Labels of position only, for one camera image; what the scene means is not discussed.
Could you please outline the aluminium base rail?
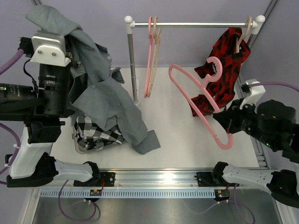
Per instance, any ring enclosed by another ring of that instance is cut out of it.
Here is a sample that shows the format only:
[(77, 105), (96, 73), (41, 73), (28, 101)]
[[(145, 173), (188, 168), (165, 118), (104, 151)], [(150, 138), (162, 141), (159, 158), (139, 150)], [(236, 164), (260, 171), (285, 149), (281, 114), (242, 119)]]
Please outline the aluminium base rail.
[[(132, 181), (164, 181), (165, 185), (169, 185), (171, 181), (178, 179), (176, 174), (166, 171), (161, 173), (158, 171), (135, 171), (129, 176)], [(271, 183), (273, 177), (274, 171), (238, 168), (221, 162), (211, 172), (211, 179), (218, 186), (237, 183), (265, 191), (268, 190), (268, 185)], [(101, 171), (94, 164), (70, 164), (69, 166), (54, 167), (48, 171), (37, 169), (28, 177), (28, 184), (26, 186), (36, 188), (50, 184), (53, 181), (75, 181), (78, 186), (94, 187), (103, 182), (102, 178)]]

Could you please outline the beige hanger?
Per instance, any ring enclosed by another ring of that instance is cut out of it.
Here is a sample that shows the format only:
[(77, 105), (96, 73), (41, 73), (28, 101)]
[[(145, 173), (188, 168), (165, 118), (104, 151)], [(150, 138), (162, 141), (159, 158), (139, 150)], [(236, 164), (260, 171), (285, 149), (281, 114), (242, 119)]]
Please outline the beige hanger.
[(160, 43), (161, 43), (161, 28), (157, 27), (157, 23), (158, 23), (158, 17), (155, 16), (151, 24), (151, 31), (154, 36), (154, 41), (151, 50), (151, 65), (150, 65), (150, 76), (149, 76), (149, 86), (148, 86), (148, 95), (147, 95), (148, 98), (151, 96), (151, 92), (152, 92), (152, 88), (156, 76)]
[(251, 27), (252, 27), (252, 22), (253, 22), (252, 17), (249, 16), (249, 17), (247, 18), (247, 26), (246, 26), (246, 30), (245, 30), (245, 32), (242, 33), (241, 36), (240, 36), (239, 38), (236, 39), (236, 46), (235, 46), (235, 52), (236, 52), (236, 53), (239, 53), (239, 51), (240, 51), (240, 44), (241, 44), (242, 41), (248, 36), (249, 31), (250, 31), (250, 29), (251, 29)]

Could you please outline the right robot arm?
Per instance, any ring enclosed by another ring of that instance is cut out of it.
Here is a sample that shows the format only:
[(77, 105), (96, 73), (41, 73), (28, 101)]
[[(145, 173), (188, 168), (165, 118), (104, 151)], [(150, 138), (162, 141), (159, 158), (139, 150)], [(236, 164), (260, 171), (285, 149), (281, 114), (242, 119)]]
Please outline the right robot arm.
[(225, 111), (213, 118), (227, 133), (245, 132), (270, 148), (281, 151), (282, 156), (294, 164), (295, 170), (253, 171), (238, 168), (226, 162), (217, 162), (211, 178), (216, 185), (237, 183), (258, 188), (270, 194), (276, 201), (298, 208), (299, 206), (299, 125), (296, 110), (273, 99), (259, 106), (235, 100)]

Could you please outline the metal clothes rack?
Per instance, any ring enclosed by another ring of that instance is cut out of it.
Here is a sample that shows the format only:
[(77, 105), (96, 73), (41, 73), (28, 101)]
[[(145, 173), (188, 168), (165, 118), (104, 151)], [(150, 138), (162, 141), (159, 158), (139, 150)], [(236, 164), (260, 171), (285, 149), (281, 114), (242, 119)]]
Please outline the metal clothes rack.
[(129, 49), (129, 64), (131, 74), (131, 85), (133, 93), (133, 101), (136, 106), (140, 104), (140, 81), (136, 78), (135, 73), (135, 58), (134, 58), (134, 44), (133, 44), (133, 29), (134, 28), (228, 28), (228, 27), (241, 27), (251, 28), (251, 34), (249, 35), (248, 45), (252, 46), (253, 41), (257, 38), (259, 31), (266, 21), (266, 17), (263, 15), (257, 16), (252, 22), (157, 22), (154, 23), (152, 19), (148, 22), (141, 23), (133, 20), (131, 16), (124, 18), (126, 24), (126, 32), (128, 38)]

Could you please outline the grey shirt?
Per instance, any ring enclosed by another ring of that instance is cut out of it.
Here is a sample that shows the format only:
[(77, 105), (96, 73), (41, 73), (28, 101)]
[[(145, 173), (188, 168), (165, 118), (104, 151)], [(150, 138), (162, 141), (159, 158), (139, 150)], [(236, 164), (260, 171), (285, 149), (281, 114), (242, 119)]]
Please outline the grey shirt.
[(44, 31), (67, 37), (74, 60), (81, 62), (80, 68), (71, 69), (73, 84), (69, 92), (70, 106), (77, 114), (88, 116), (105, 131), (118, 127), (139, 154), (160, 148), (155, 131), (148, 131), (141, 110), (123, 88), (120, 68), (111, 68), (112, 59), (105, 47), (54, 7), (35, 6), (26, 18)]

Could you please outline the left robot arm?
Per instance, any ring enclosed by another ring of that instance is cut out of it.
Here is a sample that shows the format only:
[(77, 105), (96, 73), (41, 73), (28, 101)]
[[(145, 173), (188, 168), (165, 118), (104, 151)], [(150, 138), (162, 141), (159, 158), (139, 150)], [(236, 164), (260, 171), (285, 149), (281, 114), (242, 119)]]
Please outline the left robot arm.
[(0, 120), (25, 125), (22, 136), (15, 138), (15, 152), (5, 157), (4, 170), (9, 172), (5, 185), (33, 188), (54, 180), (73, 180), (75, 186), (97, 185), (101, 177), (97, 164), (66, 163), (50, 156), (64, 118), (73, 114), (68, 109), (72, 54), (64, 36), (38, 31), (31, 38), (21, 37), (16, 54), (0, 71), (7, 71), (22, 56), (39, 64), (39, 76), (32, 86), (0, 86)]

